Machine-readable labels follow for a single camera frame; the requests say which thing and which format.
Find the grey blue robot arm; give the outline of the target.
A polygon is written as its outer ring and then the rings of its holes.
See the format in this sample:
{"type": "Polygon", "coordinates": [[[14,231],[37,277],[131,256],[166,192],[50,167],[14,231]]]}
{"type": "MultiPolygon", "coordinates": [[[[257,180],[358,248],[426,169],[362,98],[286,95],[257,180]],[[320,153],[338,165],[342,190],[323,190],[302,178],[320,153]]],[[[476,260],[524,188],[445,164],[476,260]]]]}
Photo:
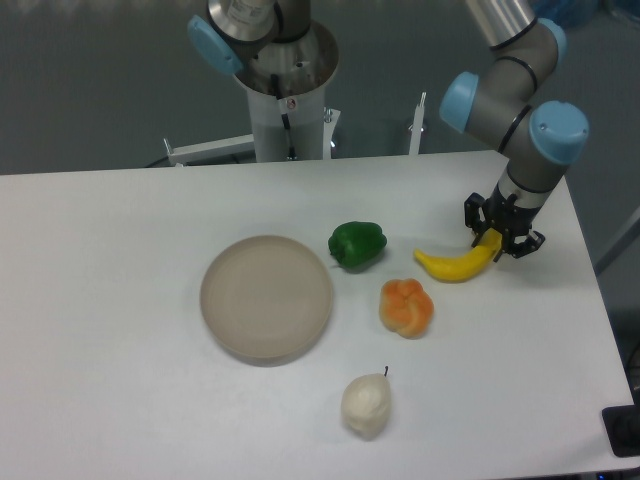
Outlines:
{"type": "MultiPolygon", "coordinates": [[[[494,56],[483,75],[464,72],[448,87],[441,119],[504,155],[507,166],[489,197],[473,194],[465,223],[477,239],[501,235],[501,253],[520,258],[543,244],[532,227],[589,136],[574,105],[530,104],[556,70],[566,37],[525,1],[471,1],[468,11],[494,56]]],[[[319,160],[330,154],[324,90],[339,62],[333,35],[306,1],[211,1],[187,34],[201,58],[245,89],[261,162],[319,160]]]]}

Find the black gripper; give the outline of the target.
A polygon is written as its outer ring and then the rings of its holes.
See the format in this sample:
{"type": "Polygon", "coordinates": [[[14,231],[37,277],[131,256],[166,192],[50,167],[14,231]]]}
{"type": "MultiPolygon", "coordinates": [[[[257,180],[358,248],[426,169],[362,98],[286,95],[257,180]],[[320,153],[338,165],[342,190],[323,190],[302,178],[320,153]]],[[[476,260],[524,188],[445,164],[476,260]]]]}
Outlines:
{"type": "Polygon", "coordinates": [[[545,242],[542,233],[531,230],[540,210],[541,206],[518,206],[515,200],[504,196],[498,186],[487,200],[476,192],[470,194],[464,201],[464,222],[474,236],[471,247],[475,248],[487,229],[492,228],[502,234],[494,262],[504,255],[519,259],[536,252],[545,242]],[[523,240],[518,241],[517,237],[521,236],[523,240]]]}

